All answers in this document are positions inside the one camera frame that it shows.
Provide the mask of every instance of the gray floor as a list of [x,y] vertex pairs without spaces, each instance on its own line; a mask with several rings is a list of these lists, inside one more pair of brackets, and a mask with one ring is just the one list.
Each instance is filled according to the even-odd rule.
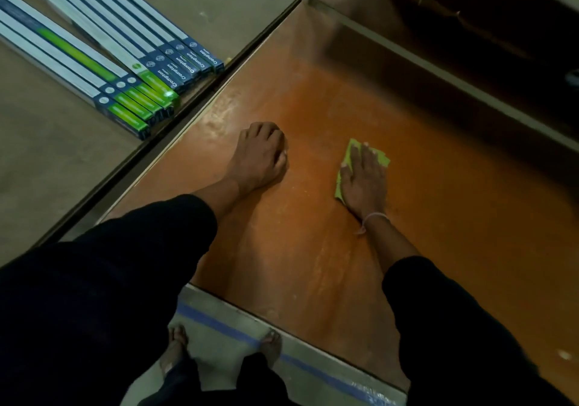
[[[41,0],[26,0],[69,27]],[[148,0],[222,59],[293,0]],[[0,45],[0,265],[28,249],[139,141]]]
[[[232,389],[244,356],[270,325],[192,286],[183,289],[172,324],[182,323],[189,353],[199,365],[203,390]],[[309,405],[403,405],[406,395],[284,334],[282,357],[274,370],[286,383],[289,397]],[[158,363],[137,379],[122,406],[134,406],[163,382]]]

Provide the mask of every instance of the hand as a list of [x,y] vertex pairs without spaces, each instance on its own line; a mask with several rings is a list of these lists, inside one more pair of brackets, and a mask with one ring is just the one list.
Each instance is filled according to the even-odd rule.
[[272,122],[255,122],[241,131],[225,178],[233,179],[241,196],[273,181],[286,168],[284,134]]
[[348,209],[360,220],[371,212],[384,212],[386,208],[386,173],[372,153],[368,143],[362,151],[356,146],[351,148],[352,169],[343,164],[342,197]]

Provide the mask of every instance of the sleeve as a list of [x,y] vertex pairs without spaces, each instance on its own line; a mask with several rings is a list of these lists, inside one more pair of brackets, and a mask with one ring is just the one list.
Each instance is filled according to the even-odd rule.
[[213,211],[182,195],[0,269],[0,396],[119,404],[166,348],[177,296],[216,233]]
[[516,395],[517,401],[528,395],[533,402],[572,404],[539,377],[512,334],[430,260],[396,262],[382,290],[400,333],[400,364],[411,381],[408,404],[439,395],[465,402],[500,385],[501,396]]

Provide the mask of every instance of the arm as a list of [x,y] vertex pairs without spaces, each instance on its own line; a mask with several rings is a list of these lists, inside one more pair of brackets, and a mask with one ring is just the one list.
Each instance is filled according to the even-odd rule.
[[166,348],[177,295],[218,221],[283,171],[282,141],[275,124],[252,124],[220,181],[0,269],[0,396],[7,404],[120,403]]
[[[351,158],[352,170],[342,168],[342,195],[363,221],[372,212],[384,212],[386,177],[367,146],[361,154],[353,148]],[[532,404],[571,404],[539,377],[510,332],[421,257],[388,219],[372,216],[365,226],[400,332],[400,364],[412,382],[409,403],[478,403],[490,398],[494,386],[511,404],[524,404],[524,398]]]

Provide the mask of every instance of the bare foot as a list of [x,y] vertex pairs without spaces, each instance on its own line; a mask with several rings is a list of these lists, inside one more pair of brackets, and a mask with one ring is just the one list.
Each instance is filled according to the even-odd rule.
[[169,329],[169,346],[159,359],[163,377],[167,375],[171,369],[177,365],[184,357],[187,356],[187,344],[189,338],[182,325],[177,327],[170,327]]
[[281,335],[271,329],[269,332],[261,339],[259,344],[259,352],[265,355],[267,359],[267,365],[271,368],[273,364],[277,362],[277,359],[281,356]]

